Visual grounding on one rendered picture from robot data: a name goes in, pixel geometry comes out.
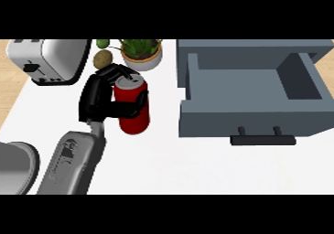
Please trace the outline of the brown potato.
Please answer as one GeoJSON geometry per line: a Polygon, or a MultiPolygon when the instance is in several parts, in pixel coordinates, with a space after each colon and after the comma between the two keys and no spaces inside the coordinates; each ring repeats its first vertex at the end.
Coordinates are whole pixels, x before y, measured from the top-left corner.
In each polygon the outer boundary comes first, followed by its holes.
{"type": "Polygon", "coordinates": [[[93,57],[93,67],[102,69],[112,63],[112,53],[109,50],[102,49],[93,57]]]}

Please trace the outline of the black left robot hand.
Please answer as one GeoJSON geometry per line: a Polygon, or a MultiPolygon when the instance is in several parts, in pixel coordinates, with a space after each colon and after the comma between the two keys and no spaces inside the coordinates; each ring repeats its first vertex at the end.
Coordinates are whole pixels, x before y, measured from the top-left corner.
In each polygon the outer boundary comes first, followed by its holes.
{"type": "Polygon", "coordinates": [[[134,80],[139,73],[121,64],[109,64],[87,78],[78,101],[78,121],[102,122],[106,117],[133,119],[148,103],[148,89],[143,88],[131,101],[111,101],[112,86],[118,78],[134,80]]]}

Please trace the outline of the blue-grey cabinet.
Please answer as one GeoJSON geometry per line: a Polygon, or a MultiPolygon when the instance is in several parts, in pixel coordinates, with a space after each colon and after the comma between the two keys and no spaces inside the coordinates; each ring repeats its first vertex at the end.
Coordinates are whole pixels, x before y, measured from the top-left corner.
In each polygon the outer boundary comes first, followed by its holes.
{"type": "Polygon", "coordinates": [[[306,53],[316,63],[332,48],[329,39],[177,39],[177,87],[185,87],[189,54],[201,69],[273,69],[291,53],[306,53]]]}

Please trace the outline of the green plant in white pot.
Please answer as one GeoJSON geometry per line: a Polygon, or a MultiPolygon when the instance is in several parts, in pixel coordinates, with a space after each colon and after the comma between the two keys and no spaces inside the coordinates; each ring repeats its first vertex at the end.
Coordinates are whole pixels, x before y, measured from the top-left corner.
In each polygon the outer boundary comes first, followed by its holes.
{"type": "MultiPolygon", "coordinates": [[[[125,66],[136,71],[148,71],[156,67],[162,58],[161,39],[120,39],[120,51],[125,66]]],[[[99,51],[108,50],[109,40],[97,39],[99,51]]]]}

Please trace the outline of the silver toaster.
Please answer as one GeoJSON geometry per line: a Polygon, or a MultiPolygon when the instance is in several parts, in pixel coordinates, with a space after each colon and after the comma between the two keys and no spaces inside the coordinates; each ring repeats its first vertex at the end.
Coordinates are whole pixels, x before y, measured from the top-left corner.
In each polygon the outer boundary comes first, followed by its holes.
{"type": "Polygon", "coordinates": [[[87,63],[90,39],[12,39],[7,58],[38,86],[72,85],[87,63]]]}

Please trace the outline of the blue-grey drawer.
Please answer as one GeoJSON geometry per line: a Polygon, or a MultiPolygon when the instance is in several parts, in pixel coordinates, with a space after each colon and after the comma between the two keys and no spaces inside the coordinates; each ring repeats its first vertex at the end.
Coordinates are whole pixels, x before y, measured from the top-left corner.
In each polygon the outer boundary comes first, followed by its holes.
{"type": "Polygon", "coordinates": [[[310,136],[334,128],[334,99],[306,53],[292,53],[273,69],[201,69],[186,61],[186,99],[179,136],[270,135],[273,129],[310,136]]]}

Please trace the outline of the red can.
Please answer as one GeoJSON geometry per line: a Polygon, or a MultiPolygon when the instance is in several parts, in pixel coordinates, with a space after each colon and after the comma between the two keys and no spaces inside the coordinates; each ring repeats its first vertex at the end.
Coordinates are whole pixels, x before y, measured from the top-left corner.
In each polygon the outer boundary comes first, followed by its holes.
{"type": "MultiPolygon", "coordinates": [[[[137,95],[146,88],[148,83],[140,75],[131,74],[130,80],[124,76],[118,77],[114,85],[115,101],[134,102],[137,95]]],[[[139,134],[146,130],[149,122],[149,102],[145,101],[139,115],[130,119],[120,118],[120,129],[128,134],[139,134]]]]}

